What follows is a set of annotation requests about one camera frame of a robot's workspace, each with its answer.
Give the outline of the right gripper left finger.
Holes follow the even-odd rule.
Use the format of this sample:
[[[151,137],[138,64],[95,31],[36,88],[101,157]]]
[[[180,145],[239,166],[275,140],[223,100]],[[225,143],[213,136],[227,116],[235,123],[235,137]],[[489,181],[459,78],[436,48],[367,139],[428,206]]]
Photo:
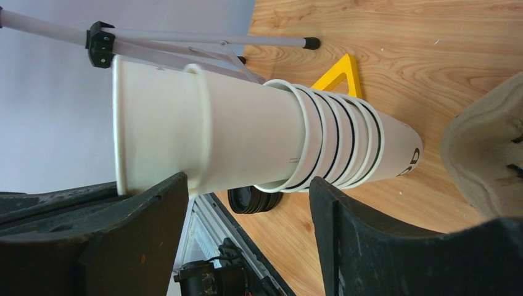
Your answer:
[[[184,173],[136,195],[2,192],[1,294],[166,295],[188,201]]]

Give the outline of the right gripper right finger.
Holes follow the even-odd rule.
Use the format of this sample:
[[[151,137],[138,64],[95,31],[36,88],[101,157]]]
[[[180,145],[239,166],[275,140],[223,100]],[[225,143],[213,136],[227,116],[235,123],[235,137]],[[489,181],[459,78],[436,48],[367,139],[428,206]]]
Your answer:
[[[316,177],[310,190],[326,295],[521,295],[522,219],[442,234]]]

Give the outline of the single white paper cup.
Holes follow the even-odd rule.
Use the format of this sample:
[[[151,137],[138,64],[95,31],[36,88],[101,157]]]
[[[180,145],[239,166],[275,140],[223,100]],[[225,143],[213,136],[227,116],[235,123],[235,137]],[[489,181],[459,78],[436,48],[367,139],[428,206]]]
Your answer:
[[[118,56],[112,71],[118,193],[144,192],[178,172],[195,189],[207,164],[204,68],[161,69]]]

